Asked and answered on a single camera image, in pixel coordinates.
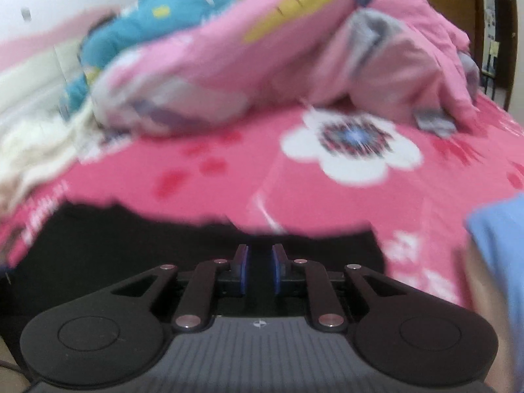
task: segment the black circular disc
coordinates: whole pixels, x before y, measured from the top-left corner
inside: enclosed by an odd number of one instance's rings
[[[67,387],[117,384],[145,369],[160,353],[162,325],[128,297],[75,300],[35,317],[20,348],[43,379]]]
[[[422,350],[446,350],[460,341],[460,329],[440,317],[418,316],[400,325],[400,336]]]
[[[111,319],[85,316],[62,325],[58,331],[60,342],[79,352],[94,352],[111,346],[119,338],[120,328]]]
[[[359,322],[355,345],[380,372],[424,387],[451,387],[486,375],[497,337],[484,319],[439,299],[388,297]]]

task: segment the plush toy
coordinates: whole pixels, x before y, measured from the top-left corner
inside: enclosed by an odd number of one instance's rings
[[[138,0],[135,5],[101,19],[80,48],[83,74],[69,83],[61,100],[65,119],[82,106],[98,74],[127,48],[199,26],[226,10],[235,0]]]

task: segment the blue pillow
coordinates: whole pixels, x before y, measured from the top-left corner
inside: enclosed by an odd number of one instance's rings
[[[60,99],[59,110],[62,118],[68,121],[72,114],[78,112],[88,94],[89,86],[84,74],[69,83]]]
[[[515,381],[518,387],[524,386],[524,194],[475,211],[466,225],[506,296],[514,340]]]
[[[134,10],[98,28],[84,40],[80,54],[84,75],[67,86],[60,103],[61,113],[70,116],[80,109],[98,73],[120,52],[197,27],[220,15],[234,1],[138,0]]]

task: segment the cable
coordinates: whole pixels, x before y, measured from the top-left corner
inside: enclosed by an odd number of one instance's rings
[[[8,370],[14,371],[15,373],[19,373],[23,375],[25,378],[27,378],[29,381],[31,381],[31,376],[15,364],[12,364],[6,361],[0,361],[0,368],[5,368]]]
[[[27,388],[22,392],[22,393],[29,393],[33,387],[36,386],[36,384],[38,384],[39,382],[41,382],[41,379],[36,379],[34,380],[30,386],[27,386]]]

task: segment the blue sleeve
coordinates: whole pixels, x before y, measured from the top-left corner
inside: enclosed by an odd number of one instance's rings
[[[524,385],[524,194],[475,211],[466,226],[508,302],[515,380],[520,387]]]

